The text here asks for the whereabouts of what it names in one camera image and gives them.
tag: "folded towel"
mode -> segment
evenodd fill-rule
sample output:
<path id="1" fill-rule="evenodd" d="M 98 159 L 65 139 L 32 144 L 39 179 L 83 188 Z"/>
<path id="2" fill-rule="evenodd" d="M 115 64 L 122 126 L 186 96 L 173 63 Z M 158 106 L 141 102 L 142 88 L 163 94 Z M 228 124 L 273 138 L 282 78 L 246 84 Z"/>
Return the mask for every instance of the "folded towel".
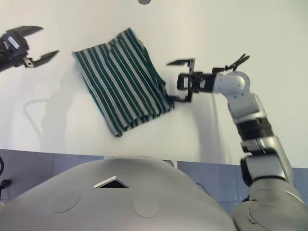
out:
<path id="1" fill-rule="evenodd" d="M 147 49 L 129 28 L 108 43 L 73 52 L 88 89 L 111 132 L 124 131 L 169 112 L 174 103 Z"/>

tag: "green striped towel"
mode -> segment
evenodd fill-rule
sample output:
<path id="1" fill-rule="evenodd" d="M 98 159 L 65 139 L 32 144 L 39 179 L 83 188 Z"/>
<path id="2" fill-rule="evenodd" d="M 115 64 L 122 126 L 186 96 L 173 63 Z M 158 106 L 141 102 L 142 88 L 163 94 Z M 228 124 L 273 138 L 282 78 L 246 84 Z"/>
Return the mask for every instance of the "green striped towel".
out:
<path id="1" fill-rule="evenodd" d="M 73 52 L 73 55 L 115 136 L 120 137 L 124 131 L 174 107 L 147 49 L 130 28 L 108 43 Z"/>

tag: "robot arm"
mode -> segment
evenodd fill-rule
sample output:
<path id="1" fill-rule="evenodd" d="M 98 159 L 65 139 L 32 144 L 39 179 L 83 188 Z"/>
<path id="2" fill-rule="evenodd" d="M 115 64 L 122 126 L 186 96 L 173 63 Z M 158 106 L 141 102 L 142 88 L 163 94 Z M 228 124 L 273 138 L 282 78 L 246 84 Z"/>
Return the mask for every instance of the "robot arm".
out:
<path id="1" fill-rule="evenodd" d="M 304 231 L 308 229 L 308 209 L 293 186 L 293 171 L 279 138 L 274 135 L 261 100 L 250 92 L 250 80 L 236 71 L 249 56 L 245 54 L 231 66 L 213 68 L 212 73 L 194 72 L 195 59 L 169 64 L 187 64 L 189 74 L 180 74 L 178 89 L 192 93 L 221 93 L 242 138 L 242 149 L 251 153 L 241 160 L 243 180 L 250 187 L 249 197 L 233 212 L 239 231 Z"/>
<path id="2" fill-rule="evenodd" d="M 0 72 L 13 66 L 18 67 L 21 65 L 34 68 L 49 62 L 58 53 L 58 51 L 47 53 L 36 61 L 27 57 L 29 46 L 24 36 L 31 35 L 42 29 L 39 26 L 20 26 L 6 31 L 0 38 Z"/>

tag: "white table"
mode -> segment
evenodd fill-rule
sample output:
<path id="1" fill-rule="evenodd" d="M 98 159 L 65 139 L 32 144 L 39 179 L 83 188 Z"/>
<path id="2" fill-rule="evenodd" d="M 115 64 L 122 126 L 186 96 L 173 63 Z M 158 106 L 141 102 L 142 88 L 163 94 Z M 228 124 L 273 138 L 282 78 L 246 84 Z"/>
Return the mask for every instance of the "white table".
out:
<path id="1" fill-rule="evenodd" d="M 307 167 L 305 9 L 300 1 L 279 0 L 152 0 L 146 6 L 137 0 L 1 0 L 1 32 L 42 26 L 26 38 L 29 56 L 60 53 L 40 68 L 0 73 L 0 148 L 238 164 L 244 154 L 222 96 L 194 95 L 193 103 L 176 104 L 173 112 L 121 138 L 111 134 L 71 52 L 131 27 L 170 94 L 185 94 L 176 81 L 187 69 L 165 67 L 167 62 L 195 57 L 195 70 L 210 72 L 250 54 L 239 70 L 250 76 L 291 164 Z"/>

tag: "vent grille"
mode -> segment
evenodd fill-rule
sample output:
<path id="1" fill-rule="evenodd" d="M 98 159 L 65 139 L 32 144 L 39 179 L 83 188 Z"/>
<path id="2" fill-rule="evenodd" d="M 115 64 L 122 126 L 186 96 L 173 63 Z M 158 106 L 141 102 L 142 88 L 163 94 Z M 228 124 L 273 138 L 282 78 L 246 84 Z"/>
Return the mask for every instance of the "vent grille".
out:
<path id="1" fill-rule="evenodd" d="M 93 186 L 95 189 L 128 189 L 129 186 L 124 183 L 123 180 L 120 180 L 119 177 L 114 176 L 108 178 L 102 182 L 97 183 Z"/>
<path id="2" fill-rule="evenodd" d="M 112 182 L 109 182 L 101 187 L 100 189 L 127 189 L 127 187 L 123 184 L 121 184 L 119 181 L 114 180 Z"/>

